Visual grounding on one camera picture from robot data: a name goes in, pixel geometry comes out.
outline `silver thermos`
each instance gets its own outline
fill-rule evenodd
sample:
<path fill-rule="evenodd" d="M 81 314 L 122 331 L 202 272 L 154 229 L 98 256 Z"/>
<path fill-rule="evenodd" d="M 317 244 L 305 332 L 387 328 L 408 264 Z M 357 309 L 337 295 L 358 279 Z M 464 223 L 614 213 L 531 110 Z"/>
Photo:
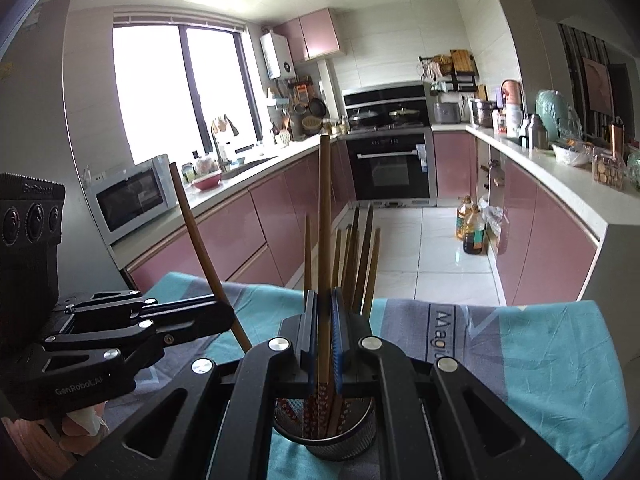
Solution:
<path fill-rule="evenodd" d="M 549 134 L 538 114 L 527 114 L 518 137 L 523 148 L 549 149 Z"/>

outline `camera lens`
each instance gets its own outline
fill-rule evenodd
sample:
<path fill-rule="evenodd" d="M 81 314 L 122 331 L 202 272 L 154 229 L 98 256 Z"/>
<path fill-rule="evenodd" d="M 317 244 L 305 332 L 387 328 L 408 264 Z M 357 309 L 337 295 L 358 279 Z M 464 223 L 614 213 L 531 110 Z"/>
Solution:
<path fill-rule="evenodd" d="M 44 211 L 40 204 L 34 204 L 27 213 L 27 236 L 29 240 L 35 242 L 40 238 L 42 226 L 44 224 Z"/>
<path fill-rule="evenodd" d="M 60 219 L 60 213 L 58 207 L 55 206 L 49 213 L 49 231 L 53 232 L 58 227 L 58 220 Z"/>
<path fill-rule="evenodd" d="M 2 240 L 7 245 L 12 245 L 18 239 L 20 228 L 20 216 L 15 209 L 9 209 L 2 220 Z"/>

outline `window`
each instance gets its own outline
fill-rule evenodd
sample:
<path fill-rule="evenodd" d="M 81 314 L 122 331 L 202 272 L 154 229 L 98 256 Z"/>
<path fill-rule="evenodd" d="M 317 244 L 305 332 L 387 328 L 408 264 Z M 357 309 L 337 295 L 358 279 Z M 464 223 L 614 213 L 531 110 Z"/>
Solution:
<path fill-rule="evenodd" d="M 226 115 L 219 140 L 235 150 L 256 141 L 259 124 L 240 34 L 185 25 L 113 29 L 122 120 L 135 164 L 167 153 L 179 166 L 212 151 L 210 126 Z"/>

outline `metal mesh basket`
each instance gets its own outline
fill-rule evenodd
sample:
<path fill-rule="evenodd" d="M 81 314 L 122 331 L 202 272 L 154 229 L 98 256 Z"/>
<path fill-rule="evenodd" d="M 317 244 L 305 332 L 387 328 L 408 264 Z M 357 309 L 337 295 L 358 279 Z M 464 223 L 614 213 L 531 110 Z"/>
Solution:
<path fill-rule="evenodd" d="M 283 437 L 306 446 L 310 453 L 322 460 L 342 461 L 364 453 L 376 437 L 376 411 L 373 399 L 349 399 L 344 408 L 344 418 L 338 426 L 336 436 L 310 439 L 302 436 L 302 399 L 286 399 L 288 408 L 278 400 L 273 416 L 273 425 Z"/>

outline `red bowl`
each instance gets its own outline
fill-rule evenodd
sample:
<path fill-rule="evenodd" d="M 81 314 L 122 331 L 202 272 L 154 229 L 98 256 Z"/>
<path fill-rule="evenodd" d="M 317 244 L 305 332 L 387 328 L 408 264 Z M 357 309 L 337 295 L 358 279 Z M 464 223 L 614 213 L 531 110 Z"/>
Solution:
<path fill-rule="evenodd" d="M 220 184 L 220 177 L 222 177 L 222 171 L 214 171 L 213 173 L 197 178 L 191 183 L 191 185 L 197 187 L 201 191 L 204 191 Z"/>

